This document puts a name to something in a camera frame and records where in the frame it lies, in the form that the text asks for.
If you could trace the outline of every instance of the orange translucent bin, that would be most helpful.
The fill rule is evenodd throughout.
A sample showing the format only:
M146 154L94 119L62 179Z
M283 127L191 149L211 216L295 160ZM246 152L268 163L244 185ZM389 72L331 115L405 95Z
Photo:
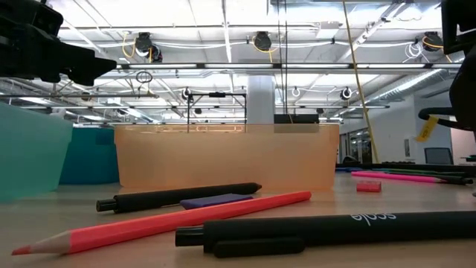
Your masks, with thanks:
M117 126L120 183L174 189L256 182L260 191L329 190L338 126Z

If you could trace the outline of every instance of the purple eraser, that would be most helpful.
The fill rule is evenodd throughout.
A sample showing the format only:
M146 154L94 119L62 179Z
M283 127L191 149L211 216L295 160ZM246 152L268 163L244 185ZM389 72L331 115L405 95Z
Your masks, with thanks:
M203 208L206 206L211 205L221 205L230 202L237 202L243 200L253 199L251 195L248 194L222 194L215 197L203 197L203 198L195 198L192 200L182 200L180 201L180 205L183 206L185 209L193 209L193 208Z

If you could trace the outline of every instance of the yellow sign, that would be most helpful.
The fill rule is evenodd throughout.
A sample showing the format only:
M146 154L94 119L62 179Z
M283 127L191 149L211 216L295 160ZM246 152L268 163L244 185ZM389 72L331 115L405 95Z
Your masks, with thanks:
M430 138L431 133L433 132L433 129L436 127L437 124L438 124L438 118L430 115L430 118L423 125L422 131L419 133L419 136L415 138L415 141L418 141L418 142L427 141Z

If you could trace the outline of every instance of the pencil tip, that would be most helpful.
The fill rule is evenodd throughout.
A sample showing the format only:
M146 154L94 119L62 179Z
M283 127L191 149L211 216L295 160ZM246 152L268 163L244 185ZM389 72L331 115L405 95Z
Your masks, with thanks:
M30 254L30 246L23 246L19 249L15 249L12 251L12 255L26 255Z

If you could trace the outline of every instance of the yellow cable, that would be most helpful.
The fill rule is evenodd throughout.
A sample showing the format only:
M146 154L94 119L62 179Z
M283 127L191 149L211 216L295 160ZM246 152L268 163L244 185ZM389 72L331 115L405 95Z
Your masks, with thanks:
M122 53L124 53L124 56L126 57L134 57L134 54L135 54L135 38L134 38L134 45L132 46L132 54L129 55L126 53L126 50L124 49L124 44L126 43L126 37L127 37L127 33L124 34L124 39L122 41Z
M426 36L423 37L422 42L423 42L423 44L429 46L430 48L443 48L442 45L432 45L432 44L430 44L429 42L426 42L426 41L425 41L426 39L427 39ZM446 55L446 59L448 59L448 61L449 61L450 63L453 63L453 61L451 60L451 58L450 58L448 55Z
M426 41L425 41L426 39L427 39L427 37L426 37L426 36L425 36L425 37L423 37L423 40L422 40L422 42L423 42L423 44L425 44L425 45L429 46L430 48L443 48L443 46L442 46L442 45L432 45L432 44L430 44L430 43L426 42Z
M347 26L347 37L349 39L350 51L351 51L351 54L352 54L352 62L353 62L353 65L354 65L353 66L354 67L354 72L356 73L356 82L357 82L358 95L360 96L360 101L362 102L362 108L364 110L365 121L367 122L367 127L369 129L370 143L372 144L372 149L373 149L373 153L375 155L375 160L376 160L377 164L379 164L380 163L379 154L377 153L377 146L375 144L375 140L373 139L372 125L370 124L370 119L369 119L369 115L368 115L368 112L367 112L367 107L365 105L365 96L364 96L364 93L362 91L360 80L358 78L358 71L357 71L357 64L356 64L356 53L354 52L354 47L353 47L353 44L352 44L352 37L350 35L349 18L347 17L347 7L345 5L345 0L342 0L342 5L344 6L345 22L346 22L346 26Z
M254 38L255 38L255 36L253 36L253 38L251 38L251 44L253 44L254 48L255 48L256 50L258 50L259 52L268 53L268 54L269 54L269 61L270 61L271 63L273 63L273 58L272 58L271 53L275 52L278 48L275 48L275 49L273 49L273 50L268 50L268 51L262 51L262 50L259 49L256 45L254 45Z

